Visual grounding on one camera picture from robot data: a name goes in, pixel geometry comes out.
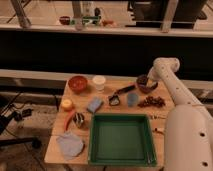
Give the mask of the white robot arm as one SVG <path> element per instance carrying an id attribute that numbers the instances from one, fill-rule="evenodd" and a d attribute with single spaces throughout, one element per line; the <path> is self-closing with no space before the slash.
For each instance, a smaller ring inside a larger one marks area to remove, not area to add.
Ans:
<path id="1" fill-rule="evenodd" d="M 162 80 L 175 107 L 168 113 L 164 135 L 164 171 L 213 171 L 213 117 L 175 75 L 177 58 L 158 57 L 148 78 Z"/>

